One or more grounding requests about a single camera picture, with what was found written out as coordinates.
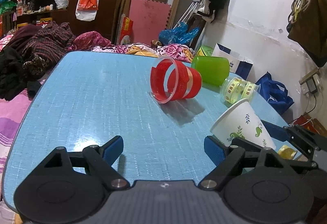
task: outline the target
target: red cup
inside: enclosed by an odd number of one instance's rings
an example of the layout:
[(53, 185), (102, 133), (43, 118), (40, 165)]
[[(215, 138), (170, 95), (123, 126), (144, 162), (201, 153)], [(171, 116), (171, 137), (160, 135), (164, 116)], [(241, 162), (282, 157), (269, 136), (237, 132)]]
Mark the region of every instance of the red cup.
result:
[(201, 75), (170, 56), (161, 56), (151, 68), (150, 86), (158, 103), (195, 97), (201, 88)]

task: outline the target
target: plastic chair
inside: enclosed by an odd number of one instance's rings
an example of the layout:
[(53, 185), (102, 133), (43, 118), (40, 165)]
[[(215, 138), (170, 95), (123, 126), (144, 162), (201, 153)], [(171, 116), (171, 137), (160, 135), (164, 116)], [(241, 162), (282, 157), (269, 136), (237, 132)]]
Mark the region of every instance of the plastic chair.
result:
[(17, 29), (19, 29), (20, 27), (26, 26), (26, 25), (28, 25), (28, 23), (17, 24)]
[(50, 22), (50, 21), (52, 21), (53, 20), (53, 18), (52, 17), (46, 17), (46, 18), (41, 18), (40, 19), (40, 23), (42, 23), (42, 22)]

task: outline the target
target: bag strap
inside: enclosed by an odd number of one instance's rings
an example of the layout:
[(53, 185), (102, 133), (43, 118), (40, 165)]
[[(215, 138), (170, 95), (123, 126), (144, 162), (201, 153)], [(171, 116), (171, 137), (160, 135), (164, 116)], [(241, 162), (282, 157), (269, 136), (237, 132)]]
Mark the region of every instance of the bag strap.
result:
[(274, 81), (274, 80), (269, 80), (269, 83), (270, 84), (276, 84), (276, 85), (282, 87), (284, 89), (284, 92), (285, 92), (286, 96), (287, 96), (288, 90), (287, 90), (287, 88), (285, 87), (285, 85), (283, 83), (280, 83), (280, 82)]

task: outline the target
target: green cup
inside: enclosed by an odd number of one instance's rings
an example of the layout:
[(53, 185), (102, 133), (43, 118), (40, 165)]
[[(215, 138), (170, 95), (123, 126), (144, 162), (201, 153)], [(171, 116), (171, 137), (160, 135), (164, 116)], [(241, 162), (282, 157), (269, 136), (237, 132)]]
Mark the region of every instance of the green cup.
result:
[(229, 62), (224, 57), (196, 56), (191, 67), (200, 73), (204, 83), (217, 87), (229, 76)]

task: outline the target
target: white paper cup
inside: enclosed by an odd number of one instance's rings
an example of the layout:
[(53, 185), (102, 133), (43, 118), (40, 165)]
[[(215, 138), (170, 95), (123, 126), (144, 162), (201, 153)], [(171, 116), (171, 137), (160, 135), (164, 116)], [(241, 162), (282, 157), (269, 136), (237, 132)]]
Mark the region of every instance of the white paper cup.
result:
[(212, 132), (224, 145), (235, 137), (242, 137), (261, 147), (276, 149), (272, 138), (255, 114), (248, 99), (242, 99), (228, 108), (212, 125)]

